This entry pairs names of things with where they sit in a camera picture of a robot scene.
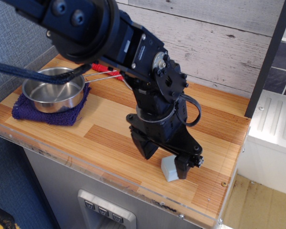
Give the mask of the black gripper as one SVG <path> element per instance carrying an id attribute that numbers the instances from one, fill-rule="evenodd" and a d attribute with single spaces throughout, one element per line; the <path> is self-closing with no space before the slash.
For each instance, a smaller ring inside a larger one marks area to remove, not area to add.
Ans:
<path id="1" fill-rule="evenodd" d="M 198 116 L 190 123 L 187 122 L 187 102 L 198 110 Z M 196 125 L 201 118 L 201 106 L 195 99 L 178 98 L 159 115 L 139 107 L 136 111 L 127 115 L 126 120 L 131 125 L 133 142 L 145 159 L 150 159 L 159 147 L 171 152 L 176 155 L 174 163 L 179 179 L 186 179 L 191 168 L 202 165 L 202 147 L 187 131 L 187 127 Z"/>

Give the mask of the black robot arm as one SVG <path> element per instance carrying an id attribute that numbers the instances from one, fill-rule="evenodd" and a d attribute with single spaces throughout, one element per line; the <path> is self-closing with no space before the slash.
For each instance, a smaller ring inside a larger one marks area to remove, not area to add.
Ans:
<path id="1" fill-rule="evenodd" d="M 187 128 L 184 93 L 187 76 L 164 44 L 133 22 L 113 0 L 10 0 L 30 21 L 46 28 L 64 58 L 83 64 L 99 63 L 120 72 L 132 88 L 137 107 L 127 115 L 133 142 L 149 159 L 158 148 L 175 155 L 178 177 L 203 163 L 202 147 Z"/>

